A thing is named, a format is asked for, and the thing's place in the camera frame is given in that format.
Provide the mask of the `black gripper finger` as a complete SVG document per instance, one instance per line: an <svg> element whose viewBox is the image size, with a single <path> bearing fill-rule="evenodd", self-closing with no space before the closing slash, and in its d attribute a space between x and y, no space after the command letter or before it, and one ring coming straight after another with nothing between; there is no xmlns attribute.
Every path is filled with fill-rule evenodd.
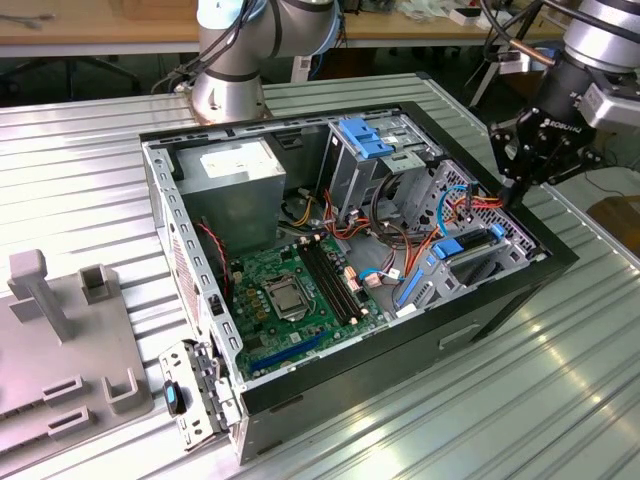
<svg viewBox="0 0 640 480"><path fill-rule="evenodd" d="M526 193L534 186L542 184L555 186L579 174L602 167L603 154L591 147L585 147L567 155L554 153L547 158L529 161L514 181L513 205L520 205Z"/></svg>
<svg viewBox="0 0 640 480"><path fill-rule="evenodd" d="M529 117L527 109L512 119L489 125L489 139L502 187L499 198L504 206L519 206L530 187L530 158L524 149L520 130Z"/></svg>

